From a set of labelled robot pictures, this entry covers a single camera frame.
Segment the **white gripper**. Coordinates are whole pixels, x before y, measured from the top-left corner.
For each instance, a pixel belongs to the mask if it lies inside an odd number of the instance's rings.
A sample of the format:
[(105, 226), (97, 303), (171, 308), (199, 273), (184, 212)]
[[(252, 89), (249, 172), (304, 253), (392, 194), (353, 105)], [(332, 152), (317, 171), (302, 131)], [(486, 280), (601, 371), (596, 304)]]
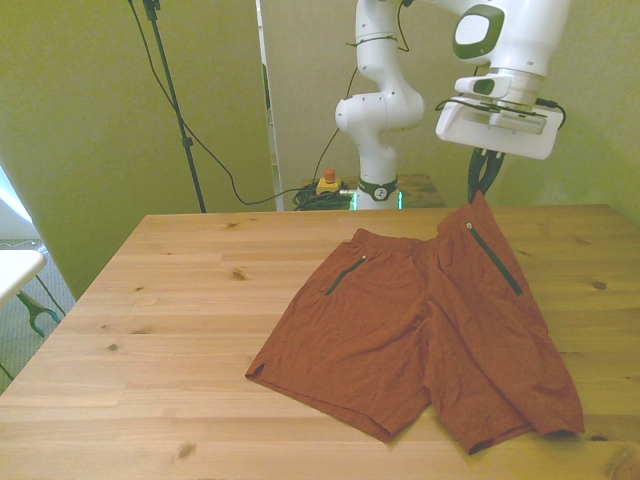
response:
[[(436, 125), (439, 139), (475, 148), (467, 175), (469, 201), (473, 201), (479, 191), (483, 195), (488, 192), (500, 172), (505, 154), (547, 159), (563, 122), (562, 113), (546, 108), (523, 111), (464, 96), (446, 99), (436, 106), (436, 110), (440, 113)], [(485, 154), (484, 150), (496, 152)]]

